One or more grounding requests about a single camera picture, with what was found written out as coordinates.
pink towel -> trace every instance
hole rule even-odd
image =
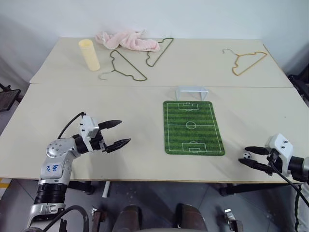
[[[103,31],[96,35],[96,41],[110,50],[116,49],[119,45],[130,50],[143,52],[160,50],[157,41],[152,39],[142,40],[140,39],[141,36],[142,32],[135,31],[123,31],[115,35],[109,35]]]

black cable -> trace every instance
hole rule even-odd
[[[300,197],[304,200],[304,202],[306,203],[306,205],[309,207],[309,202],[307,201],[307,199],[305,198],[305,196],[301,193],[301,191],[299,191],[297,189],[297,187],[295,186],[295,184],[293,184],[288,178],[286,178],[284,175],[282,175],[279,170],[275,167],[274,165],[274,162],[273,161],[270,161],[270,166],[272,167],[272,169],[283,179],[285,180],[286,182],[289,183],[289,185],[291,185],[296,192],[298,192],[298,194],[300,195]]]
[[[77,119],[79,116],[82,116],[82,117],[83,117],[84,115],[86,115],[84,112],[80,112],[77,116],[75,116],[74,118],[72,118],[71,121],[68,122],[67,125],[66,125],[66,126],[63,128],[63,130],[60,132],[60,135],[58,136],[57,139],[60,139],[60,138],[61,138],[61,136],[62,136],[62,134],[64,133],[64,131],[69,127],[69,125],[70,125],[75,119]]]
[[[58,214],[43,230],[43,232],[46,232],[51,228],[61,217],[63,217],[65,214],[67,214],[71,210],[77,210],[83,215],[83,232],[89,232],[89,218],[87,212],[79,205],[73,205],[69,208],[62,211],[60,214]]]

yellow cup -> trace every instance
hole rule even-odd
[[[93,46],[93,42],[89,39],[80,40],[78,42],[79,48],[83,54],[86,61],[88,69],[91,71],[97,71],[100,69],[100,63],[98,62],[98,57]]]

wire hanger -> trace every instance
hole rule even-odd
[[[123,72],[121,72],[121,71],[118,71],[118,70],[116,69],[116,67],[115,67],[115,64],[114,64],[115,57],[112,56],[112,54],[113,54],[114,52],[118,53],[123,59],[125,59],[125,61],[128,62],[136,71],[138,71],[138,72],[144,77],[144,79],[138,80],[138,79],[135,79],[133,75],[127,75],[127,74],[125,74],[125,73],[123,73]],[[103,72],[103,73],[101,73],[101,74],[98,76],[98,78],[99,78],[100,80],[102,80],[102,81],[107,81],[107,79],[102,79],[102,76],[105,75],[105,74],[112,73],[112,72],[120,73],[120,74],[123,75],[123,76],[130,76],[130,77],[132,77],[132,79],[133,79],[134,81],[146,81],[146,80],[147,80],[147,77],[146,77],[141,71],[139,71],[127,58],[125,58],[125,57],[124,57],[120,52],[118,52],[117,50],[113,50],[113,51],[110,53],[110,57],[112,58],[112,68],[113,68],[113,70],[111,70],[110,72]]]
[[[254,52],[254,53],[247,53],[247,54],[239,55],[239,54],[233,52],[233,50],[232,50],[232,49],[229,49],[229,48],[223,49],[223,50],[222,50],[222,53],[223,53],[223,54],[225,53],[225,50],[229,50],[232,54],[234,54],[235,56],[237,56],[237,58],[236,58],[236,60],[235,60],[235,62],[234,62],[235,66],[232,68],[232,72],[233,72],[233,74],[236,75],[236,76],[242,75],[245,71],[247,71],[249,68],[251,68],[251,67],[254,66],[256,63],[258,63],[260,60],[262,60],[265,56],[267,56],[267,53],[265,53],[265,52],[260,52],[260,51]],[[238,67],[238,60],[239,60],[240,57],[244,57],[244,56],[247,56],[247,55],[254,55],[254,56],[255,56],[257,53],[262,53],[262,54],[264,54],[264,55],[263,55],[261,58],[259,58],[256,62],[254,62],[252,65],[250,65],[248,68],[246,68],[244,71],[242,71],[241,73],[236,73],[236,72],[235,72],[235,68]]]
[[[165,53],[165,51],[166,51],[166,49],[170,46],[170,44],[174,41],[174,38],[171,38],[171,37],[168,37],[168,38],[164,38],[161,42],[158,42],[159,44],[161,43],[163,43],[164,42],[164,40],[171,40],[170,42],[169,42],[169,44],[167,45],[167,47],[163,50],[163,52],[161,53],[161,55],[159,55],[159,57],[155,60],[155,62],[153,63],[153,64],[149,64],[148,63],[148,60],[150,59],[150,55],[149,55],[149,51],[147,52],[147,56],[148,56],[148,58],[146,59],[146,64],[148,65],[148,66],[150,66],[150,67],[153,67],[156,63],[157,63],[157,61],[161,58],[161,56],[163,55],[163,53]]]

green mat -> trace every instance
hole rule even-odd
[[[210,101],[165,101],[165,151],[174,155],[225,154]]]

